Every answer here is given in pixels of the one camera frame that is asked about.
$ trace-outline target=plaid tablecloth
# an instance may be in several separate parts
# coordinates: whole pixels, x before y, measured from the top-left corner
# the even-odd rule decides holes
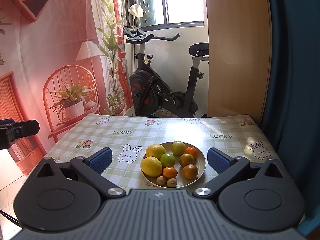
[[[113,160],[102,176],[128,192],[130,188],[154,187],[144,179],[140,162],[149,145],[169,141],[188,142],[205,156],[210,147],[216,147],[231,157],[244,156],[253,162],[264,162],[269,156],[277,157],[268,139],[248,115],[150,119],[97,114],[89,114],[73,127],[47,156],[56,162],[68,162],[76,156],[89,157],[103,147],[110,147]],[[120,155],[129,152],[132,158],[121,157],[123,161],[118,160]],[[217,173],[207,165],[201,179],[188,190],[194,190],[215,176]]]

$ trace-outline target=printed backdrop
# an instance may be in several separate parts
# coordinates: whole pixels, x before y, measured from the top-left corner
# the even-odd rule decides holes
[[[122,0],[0,0],[0,119],[40,123],[9,149],[23,173],[87,114],[132,106],[122,17]],[[57,91],[79,86],[83,110],[66,113]]]

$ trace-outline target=blue gripper pad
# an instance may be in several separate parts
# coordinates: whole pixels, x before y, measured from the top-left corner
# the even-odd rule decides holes
[[[104,147],[84,160],[85,164],[99,174],[103,173],[104,170],[109,167],[111,162],[112,151],[109,147]]]
[[[210,148],[207,155],[208,164],[213,168],[218,174],[223,173],[225,170],[230,168],[236,163],[236,160],[229,155],[226,155],[217,148]]]
[[[4,119],[0,120],[0,125],[8,124],[8,123],[14,123],[13,119]]]

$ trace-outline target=wooden door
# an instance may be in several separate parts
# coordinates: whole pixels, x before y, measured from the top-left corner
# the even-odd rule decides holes
[[[0,120],[12,118],[15,122],[26,121],[23,106],[15,87],[13,73],[0,78]],[[21,171],[27,175],[45,155],[35,136],[20,138],[8,149]]]
[[[206,0],[209,28],[208,117],[262,118],[271,24],[268,0]]]

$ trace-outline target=bamboo plant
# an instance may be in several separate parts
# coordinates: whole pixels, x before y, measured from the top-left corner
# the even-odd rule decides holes
[[[122,91],[119,92],[117,88],[116,71],[118,67],[118,61],[121,59],[118,57],[117,53],[119,50],[118,37],[120,37],[115,29],[118,23],[115,19],[115,10],[112,0],[100,0],[101,1],[101,11],[103,20],[106,23],[106,31],[102,28],[96,28],[99,32],[103,34],[103,45],[97,45],[104,56],[108,58],[110,68],[108,69],[109,76],[112,77],[112,94],[108,94],[108,110],[105,109],[107,115],[118,115],[122,112],[125,107],[123,103]]]

